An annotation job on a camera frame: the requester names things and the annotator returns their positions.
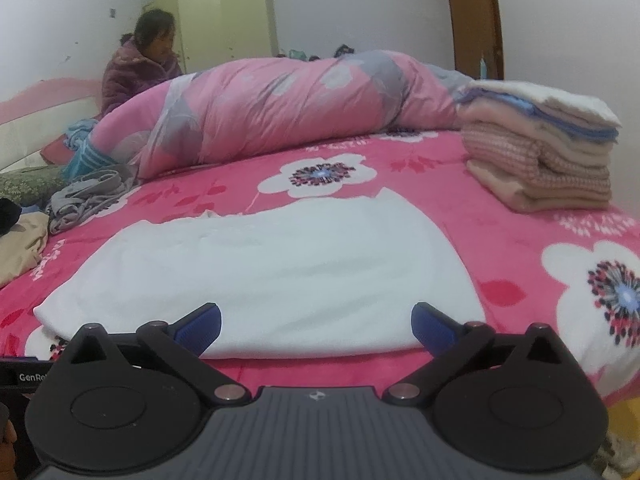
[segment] headboard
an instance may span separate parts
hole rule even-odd
[[[64,81],[64,88],[43,82],[37,92],[30,89],[0,104],[0,172],[45,165],[42,148],[70,124],[98,114],[95,82],[71,87]]]

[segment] stack of folded clothes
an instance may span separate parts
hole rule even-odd
[[[467,168],[509,208],[606,209],[620,122],[595,97],[517,81],[472,81],[456,100]]]

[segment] pink floral bedsheet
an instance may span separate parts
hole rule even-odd
[[[500,332],[551,324],[609,403],[640,393],[640,226],[617,210],[510,212],[465,170],[453,132],[385,134],[307,146],[166,176],[52,237],[40,265],[0,290],[0,350],[24,353],[33,316],[105,241],[139,220],[250,214],[309,196],[401,194],[435,222],[464,262]],[[50,341],[55,356],[63,341]],[[423,351],[318,360],[212,362],[253,391],[373,385],[380,392],[428,362]]]

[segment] gray clothing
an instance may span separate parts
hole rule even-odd
[[[51,197],[47,207],[49,231],[55,235],[80,225],[117,202],[136,183],[137,169],[125,164],[109,166],[79,177]]]

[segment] purple fleece robe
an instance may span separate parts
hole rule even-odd
[[[132,40],[111,58],[102,78],[102,110],[98,119],[149,88],[182,75],[177,57],[160,65],[140,54]]]

